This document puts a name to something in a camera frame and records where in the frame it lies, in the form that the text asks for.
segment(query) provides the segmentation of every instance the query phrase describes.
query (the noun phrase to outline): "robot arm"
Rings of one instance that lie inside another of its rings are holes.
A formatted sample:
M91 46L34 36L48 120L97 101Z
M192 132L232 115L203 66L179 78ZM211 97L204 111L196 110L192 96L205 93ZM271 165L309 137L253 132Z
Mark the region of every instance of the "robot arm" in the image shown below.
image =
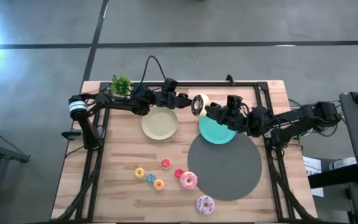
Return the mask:
M81 126L85 149L97 149L101 144L96 126L91 125L89 121L89 117L94 115L95 112L110 108L131 111L136 115L144 116L150 111L149 105L170 109L190 106L191 100L188 99L187 94L179 93L178 96L176 95L175 88L177 85L178 82L167 78L161 91L154 92L140 83L131 91L130 98L111 96L104 91L97 94L84 93L72 96L68 100L70 117ZM88 109L90 105L86 104L88 100L94 100L90 109Z
M309 129L332 127L341 121L341 115L335 105L329 102L317 102L286 113L274 115L263 106L252 108L241 102L240 96L227 96L226 106L211 103L205 107L207 117L218 124L225 124L230 130L259 137L262 134L272 139L273 147L285 147L293 136L301 136Z

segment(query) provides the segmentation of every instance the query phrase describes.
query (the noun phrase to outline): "gray floor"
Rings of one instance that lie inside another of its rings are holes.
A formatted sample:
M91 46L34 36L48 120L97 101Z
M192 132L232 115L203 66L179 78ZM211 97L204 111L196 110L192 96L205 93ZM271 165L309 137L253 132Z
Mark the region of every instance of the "gray floor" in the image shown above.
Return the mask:
M0 44L89 44L102 0L0 0ZM110 0L100 43L358 40L358 0ZM0 50L0 133L31 154L11 162L0 188L0 223L50 217L89 49ZM284 80L299 103L358 91L358 45L98 49L90 80L139 80L150 54L177 80ZM146 80L160 80L154 63ZM344 124L331 138L302 139L305 156L352 156ZM326 220L343 213L318 209Z

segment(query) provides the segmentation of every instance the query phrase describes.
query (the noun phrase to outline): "wooden table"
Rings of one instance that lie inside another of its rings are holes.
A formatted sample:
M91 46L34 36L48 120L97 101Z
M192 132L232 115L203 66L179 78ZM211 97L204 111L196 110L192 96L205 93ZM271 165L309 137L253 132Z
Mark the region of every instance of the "wooden table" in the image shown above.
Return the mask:
M281 80L267 82L274 112L277 114L290 110L284 82ZM99 83L84 82L82 92L97 93ZM239 95L250 107L257 106L254 89L249 87L178 87L177 92L187 93L189 98L193 98L198 93L205 93L212 101L221 105L226 104L228 94ZM200 133L198 118L192 115L190 107L175 109L175 113L179 120L176 133L166 140L154 141L142 132L140 116L128 111L110 111L94 222L277 221L262 137L251 138L262 158L262 175L256 188L240 200L230 202L216 200L216 209L212 215L197 213L195 202L203 193L198 189L182 189L173 171L178 167L187 169L189 146ZM78 124L75 123L74 128L79 128ZM68 152L82 144L82 140L70 142ZM85 157L86 151L79 150L66 158L52 218L62 214L78 193ZM172 167L169 170L161 169L159 162L163 158L171 159ZM317 217L300 147L291 144L286 148L284 161L291 191L302 206ZM145 180L137 180L134 177L134 170L137 167L155 173L158 179L165 182L164 190L156 191ZM280 198L286 213L281 191ZM89 197L85 200L84 208L88 208L88 200Z

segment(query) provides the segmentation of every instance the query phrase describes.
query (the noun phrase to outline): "white paper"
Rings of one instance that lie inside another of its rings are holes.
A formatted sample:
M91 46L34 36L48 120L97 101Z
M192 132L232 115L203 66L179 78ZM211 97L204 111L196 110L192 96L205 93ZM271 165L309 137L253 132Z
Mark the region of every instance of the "white paper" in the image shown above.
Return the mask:
M321 173L321 161L319 159L313 159L303 156L303 163L305 165L306 173L308 175ZM317 189L311 189L311 193L315 196L324 197L324 191L322 187Z

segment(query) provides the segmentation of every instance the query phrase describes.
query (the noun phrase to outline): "toy donut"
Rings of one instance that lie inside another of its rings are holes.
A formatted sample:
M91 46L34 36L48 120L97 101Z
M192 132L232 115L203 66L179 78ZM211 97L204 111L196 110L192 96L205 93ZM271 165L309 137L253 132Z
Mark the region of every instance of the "toy donut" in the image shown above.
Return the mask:
M180 178L183 175L183 173L185 173L184 169L182 168L175 169L175 177Z
M215 202L210 196L204 195L197 200L196 208L201 214L209 215L215 209Z
M147 183L149 183L149 184L154 183L154 182L155 182L155 174L153 174L153 173L147 174L147 175L146 175L146 181L147 181Z
M135 177L140 179L144 176L144 170L142 168L137 168L135 170Z
M158 179L154 182L154 189L155 190L162 190L164 188L164 181Z
M163 169L168 169L169 167L171 167L171 160L169 160L169 159L163 159L163 160L161 161L161 167L162 167Z
M197 186L197 176L192 172L185 172L180 177L180 184L185 189L194 189Z
M196 95L191 101L191 113L197 117L204 117L206 115L205 106L209 106L209 98L205 94Z

